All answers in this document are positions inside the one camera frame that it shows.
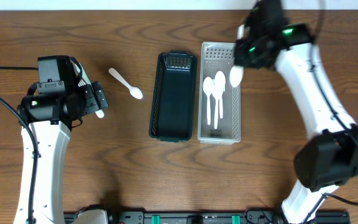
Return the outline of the white plastic fork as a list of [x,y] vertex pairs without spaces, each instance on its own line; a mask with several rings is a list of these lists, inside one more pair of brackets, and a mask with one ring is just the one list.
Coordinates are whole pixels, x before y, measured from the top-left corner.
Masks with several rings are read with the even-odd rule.
[[103,110],[97,110],[95,113],[96,113],[98,118],[103,118],[104,117],[104,111]]
[[91,81],[87,76],[86,71],[84,70],[82,64],[80,65],[73,64],[73,66],[75,68],[76,76],[78,76],[80,72],[82,72],[81,80],[78,82],[78,86],[90,85]]

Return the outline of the white plastic spoon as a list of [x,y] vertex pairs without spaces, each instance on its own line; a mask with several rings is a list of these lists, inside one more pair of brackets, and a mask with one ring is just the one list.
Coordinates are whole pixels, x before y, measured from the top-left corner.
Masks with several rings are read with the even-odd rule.
[[114,68],[110,68],[108,70],[108,72],[120,83],[122,83],[128,90],[129,93],[131,94],[131,96],[133,96],[134,98],[141,100],[143,99],[143,93],[142,91],[135,86],[131,86],[122,76],[121,74]]

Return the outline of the white spoon crossing sideways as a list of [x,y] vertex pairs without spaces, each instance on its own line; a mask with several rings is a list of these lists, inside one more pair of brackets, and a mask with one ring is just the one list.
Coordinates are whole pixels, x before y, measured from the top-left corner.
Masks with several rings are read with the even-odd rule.
[[218,71],[215,75],[215,85],[217,88],[218,94],[216,96],[218,97],[218,108],[219,108],[219,117],[223,119],[223,93],[225,92],[225,86],[226,86],[226,77],[222,71]]

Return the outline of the clear plastic basket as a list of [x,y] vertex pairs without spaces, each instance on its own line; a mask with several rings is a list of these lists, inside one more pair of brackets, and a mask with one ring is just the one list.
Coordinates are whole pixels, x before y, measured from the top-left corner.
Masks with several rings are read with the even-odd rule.
[[[241,87],[232,87],[229,73],[234,62],[234,43],[203,42],[201,46],[200,90],[198,103],[198,140],[206,144],[231,145],[241,140]],[[214,78],[218,71],[226,77],[223,92],[223,117],[214,125],[214,97],[211,102],[211,124],[207,123],[207,96],[203,91],[206,77]]]

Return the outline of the black plastic basket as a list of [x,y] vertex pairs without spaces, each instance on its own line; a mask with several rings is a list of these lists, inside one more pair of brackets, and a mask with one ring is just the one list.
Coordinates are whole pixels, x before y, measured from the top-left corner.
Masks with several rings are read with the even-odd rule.
[[197,58],[181,51],[158,55],[149,136],[166,142],[191,139]]

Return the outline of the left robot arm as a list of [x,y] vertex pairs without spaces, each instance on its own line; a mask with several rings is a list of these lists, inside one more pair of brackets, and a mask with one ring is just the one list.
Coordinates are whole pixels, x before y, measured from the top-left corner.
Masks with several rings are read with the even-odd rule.
[[59,122],[39,121],[29,126],[37,143],[39,158],[36,167],[34,198],[28,208],[33,159],[30,158],[32,142],[28,132],[22,130],[24,164],[21,193],[14,224],[29,223],[32,213],[34,223],[70,223],[75,217],[63,214],[63,171],[70,130]]

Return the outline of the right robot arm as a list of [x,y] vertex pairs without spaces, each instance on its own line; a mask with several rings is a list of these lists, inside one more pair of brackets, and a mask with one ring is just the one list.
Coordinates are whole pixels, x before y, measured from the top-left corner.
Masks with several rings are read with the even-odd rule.
[[240,84],[245,68],[273,68],[282,76],[308,138],[294,158],[297,180],[273,220],[313,222],[324,201],[358,175],[358,125],[335,94],[305,24],[239,26],[232,86]]

